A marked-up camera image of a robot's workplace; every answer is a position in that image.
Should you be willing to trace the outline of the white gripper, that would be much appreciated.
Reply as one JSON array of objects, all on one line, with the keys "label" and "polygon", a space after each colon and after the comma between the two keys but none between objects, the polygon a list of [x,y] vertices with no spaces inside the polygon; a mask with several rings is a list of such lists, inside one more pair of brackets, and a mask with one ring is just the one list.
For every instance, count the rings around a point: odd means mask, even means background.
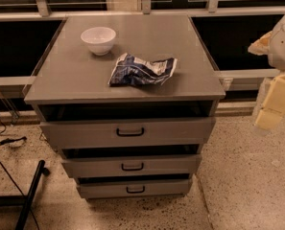
[{"label": "white gripper", "polygon": [[[268,55],[271,67],[285,71],[285,14],[269,31],[248,47],[257,56]],[[275,128],[285,116],[285,74],[275,77],[258,112],[255,125],[264,130]]]}]

